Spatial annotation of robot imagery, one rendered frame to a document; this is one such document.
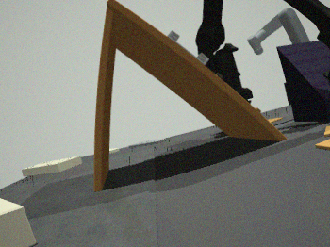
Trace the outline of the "cream flat rectangular block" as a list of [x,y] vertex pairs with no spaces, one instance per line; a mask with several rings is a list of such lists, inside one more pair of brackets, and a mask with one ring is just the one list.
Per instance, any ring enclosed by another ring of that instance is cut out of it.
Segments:
[[31,175],[39,175],[46,173],[60,173],[61,171],[65,171],[67,169],[71,169],[74,166],[78,166],[82,164],[80,156],[78,157],[70,157],[66,159],[53,160],[49,162],[43,162],[42,164],[33,165],[31,167],[27,167],[22,169],[23,176],[31,176]]

